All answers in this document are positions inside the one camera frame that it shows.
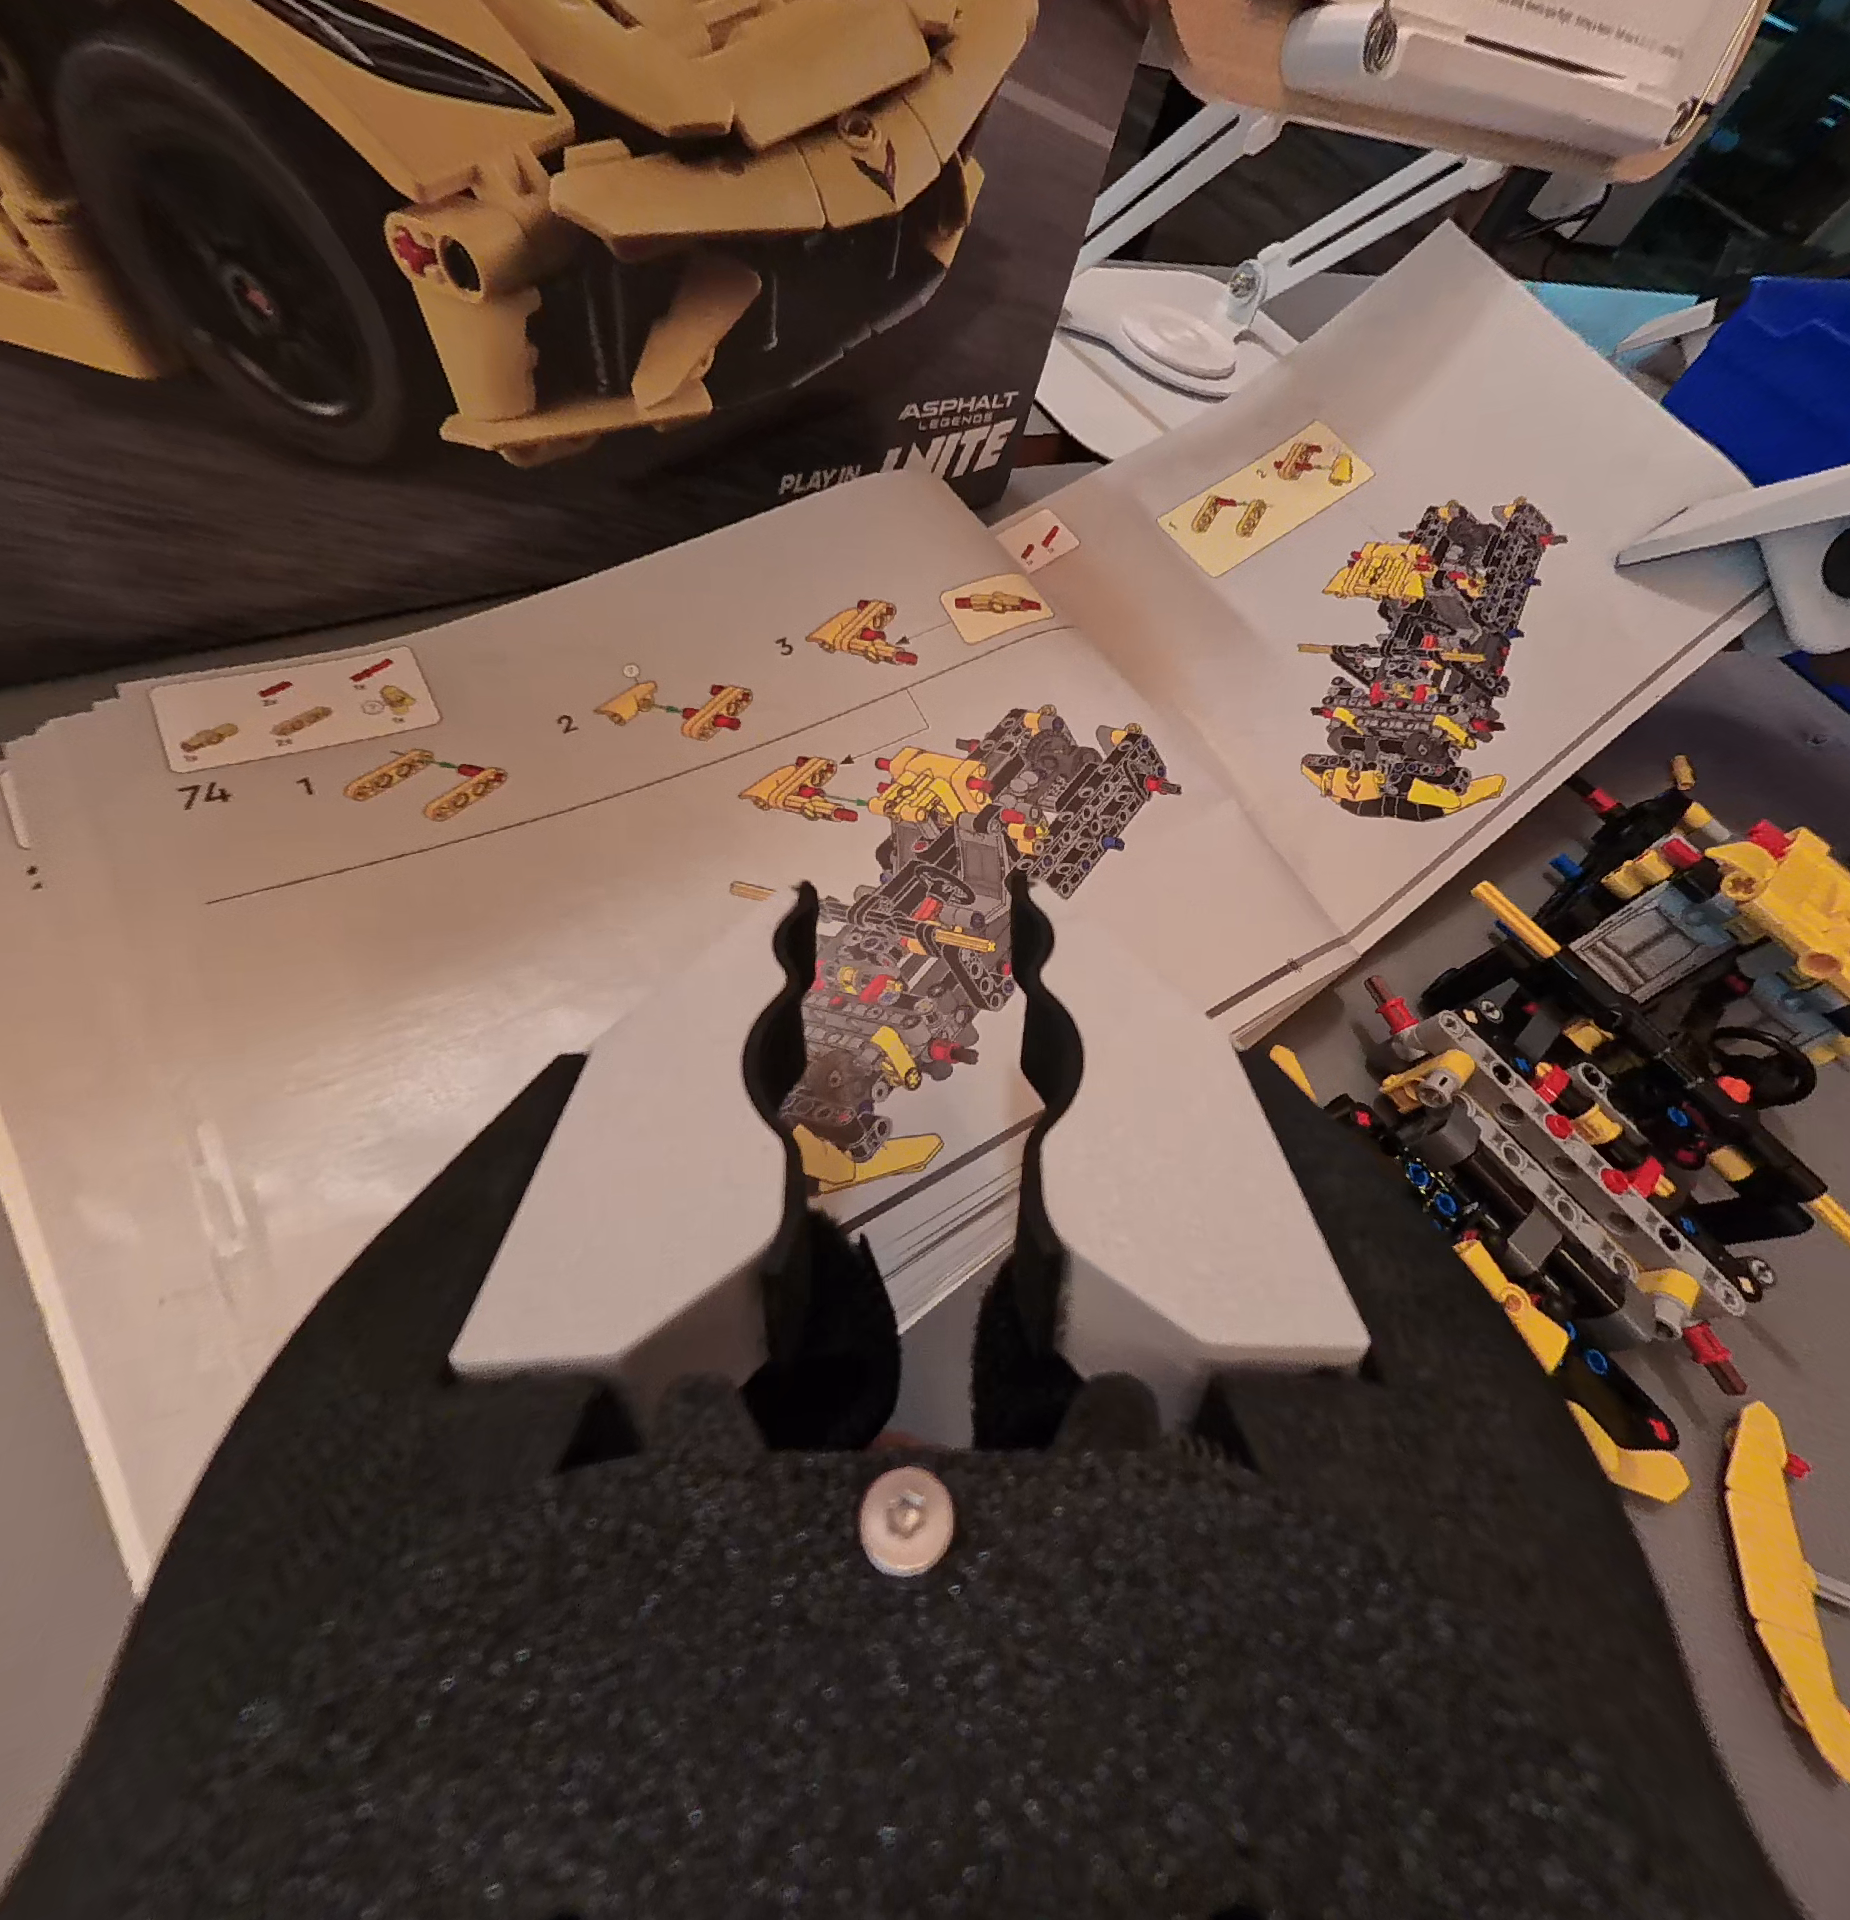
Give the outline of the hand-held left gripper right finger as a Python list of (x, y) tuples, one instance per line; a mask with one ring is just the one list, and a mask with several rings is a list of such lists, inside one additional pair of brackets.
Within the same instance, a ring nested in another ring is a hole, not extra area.
[(1012, 879), (1023, 1152), (1008, 1318), (1074, 1373), (1354, 1370), (1371, 1334), (1229, 1037)]

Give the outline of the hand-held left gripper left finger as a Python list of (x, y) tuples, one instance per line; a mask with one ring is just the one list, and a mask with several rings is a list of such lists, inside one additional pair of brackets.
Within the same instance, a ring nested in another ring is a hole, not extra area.
[(785, 1215), (785, 1142), (743, 1045), (785, 987), (780, 888), (590, 1045), (452, 1363), (464, 1377), (741, 1385), (767, 1359), (758, 1262)]

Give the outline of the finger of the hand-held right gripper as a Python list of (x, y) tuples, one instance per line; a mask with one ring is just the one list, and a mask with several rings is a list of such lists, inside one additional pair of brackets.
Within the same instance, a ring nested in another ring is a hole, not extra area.
[[(1850, 521), (1850, 465), (1695, 501), (1616, 555), (1619, 566), (1673, 557), (1738, 539), (1795, 535)], [(1820, 557), (1821, 579), (1850, 579), (1850, 533), (1834, 533)]]

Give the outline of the partly built lego car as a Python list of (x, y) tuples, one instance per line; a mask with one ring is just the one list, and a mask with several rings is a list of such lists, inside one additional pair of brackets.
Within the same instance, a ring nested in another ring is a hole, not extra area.
[(1625, 1492), (1689, 1488), (1671, 1416), (1622, 1367), (1661, 1343), (1732, 1399), (1723, 1330), (1767, 1297), (1756, 1243), (1850, 1211), (1778, 1135), (1850, 1059), (1850, 868), (1809, 828), (1728, 828), (1686, 754), (1658, 793), (1619, 802), (1552, 861), (1536, 914), (1419, 998), (1378, 978), (1371, 1094), (1329, 1117), (1414, 1189), (1421, 1214), (1536, 1352)]

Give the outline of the yellow lego panel grey pin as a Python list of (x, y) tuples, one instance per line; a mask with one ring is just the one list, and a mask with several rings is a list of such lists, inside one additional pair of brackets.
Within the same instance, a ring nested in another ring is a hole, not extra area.
[(1732, 1429), (1725, 1512), (1745, 1610), (1784, 1712), (1850, 1786), (1850, 1708), (1834, 1686), (1820, 1600), (1850, 1610), (1850, 1586), (1806, 1559), (1791, 1502), (1795, 1457), (1773, 1406), (1745, 1404)]

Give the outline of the black lego set box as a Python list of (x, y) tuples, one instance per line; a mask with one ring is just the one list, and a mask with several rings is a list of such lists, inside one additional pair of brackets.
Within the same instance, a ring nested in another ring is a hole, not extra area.
[(996, 499), (1144, 12), (0, 3), (0, 685)]

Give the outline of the blue plastic bin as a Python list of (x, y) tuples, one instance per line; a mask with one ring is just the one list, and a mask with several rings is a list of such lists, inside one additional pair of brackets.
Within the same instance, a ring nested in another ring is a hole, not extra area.
[(1665, 409), (1757, 487), (1849, 466), (1850, 279), (1756, 279)]

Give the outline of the open instruction booklet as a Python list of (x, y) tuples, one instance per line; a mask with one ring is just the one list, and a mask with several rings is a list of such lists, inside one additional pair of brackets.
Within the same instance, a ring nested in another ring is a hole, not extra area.
[(125, 1578), (554, 1054), (800, 881), (785, 1119), (904, 1324), (1002, 1251), (1008, 879), (1226, 1037), (1754, 622), (1748, 480), (1440, 228), (1002, 531), (921, 466), (577, 586), (123, 685), (0, 759), (0, 1198)]

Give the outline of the printed instruction sheet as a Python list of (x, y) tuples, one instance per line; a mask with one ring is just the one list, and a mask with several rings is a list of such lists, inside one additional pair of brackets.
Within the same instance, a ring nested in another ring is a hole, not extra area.
[(1678, 98), (1705, 93), (1757, 3), (1393, 3), (1406, 23), (1608, 73)]

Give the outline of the wooden book stand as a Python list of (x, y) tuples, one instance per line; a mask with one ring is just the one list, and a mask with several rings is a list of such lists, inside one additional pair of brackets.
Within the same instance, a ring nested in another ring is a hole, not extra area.
[[(1203, 103), (1104, 189), (1088, 217), (1038, 407), (1118, 457), (1236, 393), (1295, 339), (1274, 301), (1513, 172), (1653, 178), (1728, 97), (1756, 28), (1682, 98), (1601, 71), (1401, 22), (1393, 3), (1155, 5), (1176, 77)], [(1289, 125), (1408, 143), (1419, 157), (1229, 276), (1114, 265), (1199, 186)]]

